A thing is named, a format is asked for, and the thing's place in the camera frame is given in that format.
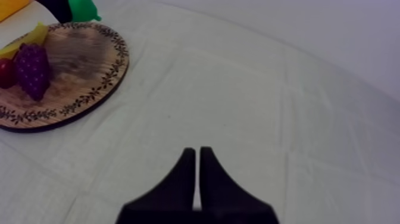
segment wooden plate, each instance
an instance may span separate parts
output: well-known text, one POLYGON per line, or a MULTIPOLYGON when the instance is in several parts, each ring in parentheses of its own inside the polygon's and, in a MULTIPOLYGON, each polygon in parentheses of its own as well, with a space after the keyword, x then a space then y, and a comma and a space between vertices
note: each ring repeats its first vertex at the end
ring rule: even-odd
POLYGON ((129 65, 123 38, 101 24, 52 24, 44 47, 54 74, 49 89, 40 102, 19 85, 0 89, 1 128, 37 132, 76 120, 117 89, 129 65))

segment white table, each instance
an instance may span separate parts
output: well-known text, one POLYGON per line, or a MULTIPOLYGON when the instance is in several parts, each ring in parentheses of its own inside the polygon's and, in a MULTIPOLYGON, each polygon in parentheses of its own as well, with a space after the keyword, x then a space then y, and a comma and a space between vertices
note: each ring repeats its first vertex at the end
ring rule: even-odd
MULTIPOLYGON (((203 145, 282 223, 399 222, 397 102, 226 21, 144 1, 98 6, 129 45, 126 78, 70 125, 0 131, 0 223, 114 223, 184 147, 203 145)), ((33 3, 0 23, 0 46, 38 21, 55 19, 33 3)))

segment black object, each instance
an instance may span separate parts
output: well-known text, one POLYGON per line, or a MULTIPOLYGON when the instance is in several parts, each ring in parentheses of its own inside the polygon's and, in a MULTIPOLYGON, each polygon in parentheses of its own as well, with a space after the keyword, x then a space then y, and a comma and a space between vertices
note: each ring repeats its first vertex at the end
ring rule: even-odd
POLYGON ((72 21, 72 12, 68 0, 36 0, 46 7, 60 23, 72 21))
POLYGON ((123 206, 116 224, 279 224, 272 207, 244 191, 222 168, 210 147, 200 152, 202 211, 193 211, 195 150, 183 151, 153 190, 123 206))

